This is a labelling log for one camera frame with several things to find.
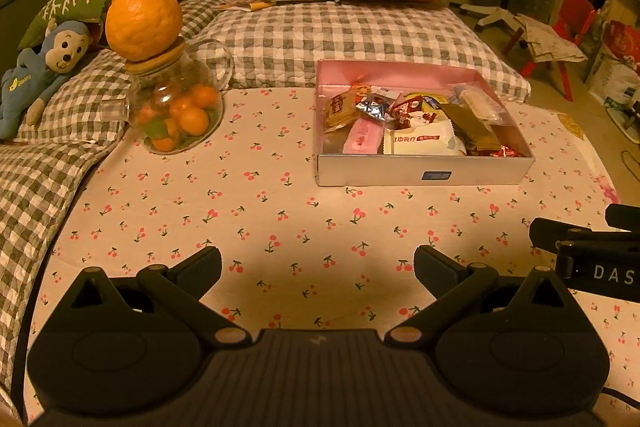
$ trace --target cable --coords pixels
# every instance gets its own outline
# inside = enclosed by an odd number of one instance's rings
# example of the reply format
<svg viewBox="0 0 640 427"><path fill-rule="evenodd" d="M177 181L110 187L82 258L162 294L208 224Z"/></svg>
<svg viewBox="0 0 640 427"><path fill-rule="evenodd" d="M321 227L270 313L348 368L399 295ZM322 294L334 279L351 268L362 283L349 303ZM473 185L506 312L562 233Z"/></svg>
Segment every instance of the cable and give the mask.
<svg viewBox="0 0 640 427"><path fill-rule="evenodd" d="M624 402L627 405L630 405L631 407L634 407L635 409L640 410L640 402L638 402L637 400L634 400L633 398L631 398L630 396L627 396L624 393L620 393L620 391L617 391L610 387L603 387L600 393L608 394L609 396L612 396L613 398L618 399L621 402Z"/></svg>
<svg viewBox="0 0 640 427"><path fill-rule="evenodd" d="M640 168L640 161L638 161L638 159L635 158L635 156L633 156L631 154L631 151L628 150L623 150L623 152L620 153L620 161L622 161L622 165L624 165L626 167L626 170L628 170L629 172L631 172L631 175L640 182L640 178L638 177L638 175L633 171L633 169L625 162L625 153L627 153L630 157L631 160L634 161L636 163L636 165L638 165L638 167Z"/></svg>

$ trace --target cherry print bedsheet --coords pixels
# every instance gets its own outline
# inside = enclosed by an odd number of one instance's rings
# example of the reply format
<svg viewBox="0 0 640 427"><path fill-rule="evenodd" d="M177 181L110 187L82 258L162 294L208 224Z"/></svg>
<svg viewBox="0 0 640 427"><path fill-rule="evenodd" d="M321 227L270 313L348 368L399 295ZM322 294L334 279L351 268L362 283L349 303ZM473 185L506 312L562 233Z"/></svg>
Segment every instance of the cherry print bedsheet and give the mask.
<svg viewBox="0 0 640 427"><path fill-rule="evenodd" d="M418 245L525 275L553 258L529 242L535 217L606 230L604 210L618 201L569 117L519 103L507 108L537 158L520 185L318 187L313 103L313 89L232 90L211 139L172 156L148 153L127 132L53 245L30 342L83 267L133 275L205 245L220 248L224 269L202 301L254 335L280 327L383 333L433 301L412 271ZM575 296L610 349L609 385L640 399L640 306ZM28 381L25 397L33 419L42 409ZM640 423L623 403L600 403L612 425Z"/></svg>

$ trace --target pink candy wrapper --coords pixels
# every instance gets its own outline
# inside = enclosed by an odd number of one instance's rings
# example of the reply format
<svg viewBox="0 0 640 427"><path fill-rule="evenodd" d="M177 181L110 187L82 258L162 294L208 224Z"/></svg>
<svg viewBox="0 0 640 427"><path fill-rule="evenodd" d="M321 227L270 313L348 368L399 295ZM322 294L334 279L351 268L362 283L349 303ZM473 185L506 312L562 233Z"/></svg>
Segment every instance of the pink candy wrapper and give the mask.
<svg viewBox="0 0 640 427"><path fill-rule="evenodd" d="M358 118L351 127L342 154L377 154L384 134L384 124L369 118Z"/></svg>

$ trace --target black mount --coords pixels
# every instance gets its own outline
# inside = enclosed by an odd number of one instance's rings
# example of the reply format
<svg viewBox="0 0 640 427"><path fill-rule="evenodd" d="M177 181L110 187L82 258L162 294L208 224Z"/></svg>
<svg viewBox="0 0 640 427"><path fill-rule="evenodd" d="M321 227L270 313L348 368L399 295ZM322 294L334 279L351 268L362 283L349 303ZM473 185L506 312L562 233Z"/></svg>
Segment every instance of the black mount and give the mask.
<svg viewBox="0 0 640 427"><path fill-rule="evenodd" d="M537 217L529 238L558 254L556 273L569 288L640 303L640 208L610 204L605 220L628 232L593 232Z"/></svg>
<svg viewBox="0 0 640 427"><path fill-rule="evenodd" d="M419 247L436 301L390 330L265 330L256 341L200 299L207 247L134 278L82 270L34 341L35 427L602 426L609 357L547 267L501 277Z"/></svg>

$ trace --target glass jar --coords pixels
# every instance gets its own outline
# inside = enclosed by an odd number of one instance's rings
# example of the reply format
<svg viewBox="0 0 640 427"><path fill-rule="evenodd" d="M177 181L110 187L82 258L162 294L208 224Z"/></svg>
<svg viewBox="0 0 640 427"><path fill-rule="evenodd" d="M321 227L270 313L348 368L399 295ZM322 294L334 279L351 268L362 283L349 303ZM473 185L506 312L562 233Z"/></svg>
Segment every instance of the glass jar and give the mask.
<svg viewBox="0 0 640 427"><path fill-rule="evenodd" d="M152 153L169 155L195 147L222 121L222 91L233 72L228 48L215 39L187 45L182 38L144 62L127 62L131 85L118 113L143 134ZM105 103L104 111L113 107Z"/></svg>

